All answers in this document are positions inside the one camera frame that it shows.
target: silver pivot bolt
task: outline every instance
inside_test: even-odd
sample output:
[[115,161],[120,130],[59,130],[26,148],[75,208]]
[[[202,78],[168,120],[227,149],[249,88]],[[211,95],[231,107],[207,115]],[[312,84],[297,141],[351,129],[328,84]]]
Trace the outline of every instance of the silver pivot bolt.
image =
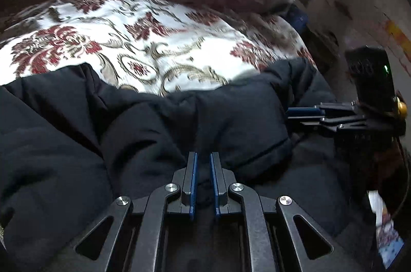
[[293,202],[293,200],[287,195],[280,197],[280,204],[283,204],[284,206],[290,205],[291,202]]
[[165,188],[166,188],[166,191],[168,192],[175,192],[176,190],[178,190],[178,186],[173,183],[167,184]]
[[128,197],[118,197],[116,199],[116,204],[118,204],[119,206],[125,206],[129,202],[130,202],[130,199]]
[[240,183],[231,184],[230,187],[235,192],[240,192],[240,191],[244,190],[244,185],[240,184]]

